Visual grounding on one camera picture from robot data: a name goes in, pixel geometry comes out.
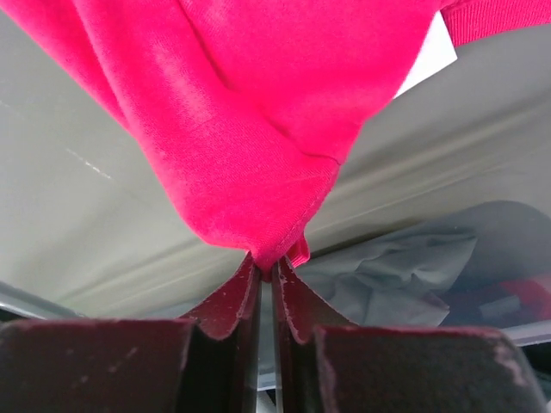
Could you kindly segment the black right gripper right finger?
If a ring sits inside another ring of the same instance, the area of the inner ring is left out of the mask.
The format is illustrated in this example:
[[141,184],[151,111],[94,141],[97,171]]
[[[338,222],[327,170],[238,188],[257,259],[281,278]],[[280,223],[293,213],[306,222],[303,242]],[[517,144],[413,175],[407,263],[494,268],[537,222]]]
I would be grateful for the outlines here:
[[272,270],[280,412],[543,412],[526,358],[480,327],[362,327],[287,259]]

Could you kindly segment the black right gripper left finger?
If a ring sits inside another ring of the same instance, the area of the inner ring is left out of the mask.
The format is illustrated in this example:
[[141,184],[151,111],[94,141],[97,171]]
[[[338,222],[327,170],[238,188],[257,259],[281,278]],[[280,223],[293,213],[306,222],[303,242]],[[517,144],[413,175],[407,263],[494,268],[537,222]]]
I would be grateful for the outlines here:
[[1,328],[4,412],[252,412],[261,278],[250,257],[173,319],[19,320]]

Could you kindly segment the pink t-shirt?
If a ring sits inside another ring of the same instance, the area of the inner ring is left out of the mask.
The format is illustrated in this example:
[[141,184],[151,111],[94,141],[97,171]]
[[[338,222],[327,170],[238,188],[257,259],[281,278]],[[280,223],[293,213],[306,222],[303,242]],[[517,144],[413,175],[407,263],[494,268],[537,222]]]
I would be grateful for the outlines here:
[[139,143],[206,243],[269,269],[303,236],[430,24],[455,46],[547,24],[547,1],[4,1]]

